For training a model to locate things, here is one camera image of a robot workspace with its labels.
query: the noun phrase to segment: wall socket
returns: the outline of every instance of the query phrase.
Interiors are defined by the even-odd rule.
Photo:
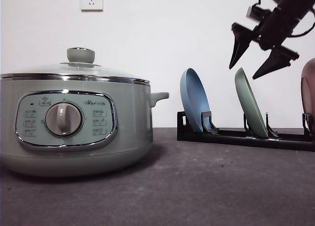
[[[82,11],[103,11],[103,0],[81,0]]]

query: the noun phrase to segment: plate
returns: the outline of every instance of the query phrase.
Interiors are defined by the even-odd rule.
[[[251,86],[242,68],[235,74],[235,87],[242,109],[246,115],[247,122],[253,133],[260,138],[267,139],[268,131],[266,125],[261,116]]]
[[[202,133],[201,113],[210,111],[210,107],[200,78],[192,68],[182,75],[181,98],[190,125],[196,132]],[[205,127],[211,129],[209,117],[205,118]]]
[[[309,114],[314,118],[315,101],[313,97],[315,97],[315,58],[308,61],[302,70],[301,95],[304,113]]]

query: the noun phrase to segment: brand logo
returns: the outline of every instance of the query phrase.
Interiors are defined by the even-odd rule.
[[[99,102],[99,101],[91,101],[91,100],[86,100],[84,101],[84,104],[87,105],[106,105],[105,102]]]

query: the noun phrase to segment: lid knob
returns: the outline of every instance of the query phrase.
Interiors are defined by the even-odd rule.
[[[69,62],[93,64],[95,52],[88,48],[73,47],[67,49]]]

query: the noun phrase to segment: dish rack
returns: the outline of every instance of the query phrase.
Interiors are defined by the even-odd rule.
[[[205,128],[205,120],[209,118],[211,129]],[[273,149],[288,149],[299,151],[315,151],[314,134],[312,128],[314,119],[311,115],[302,114],[303,134],[289,134],[274,131],[268,123],[268,113],[266,113],[266,126],[268,138],[257,137],[252,131],[244,114],[244,129],[232,130],[220,129],[212,123],[211,111],[201,113],[201,124],[203,132],[196,132],[186,117],[184,111],[177,113],[177,140],[194,141],[206,143],[220,143],[229,145],[241,145],[251,147],[265,147]]]

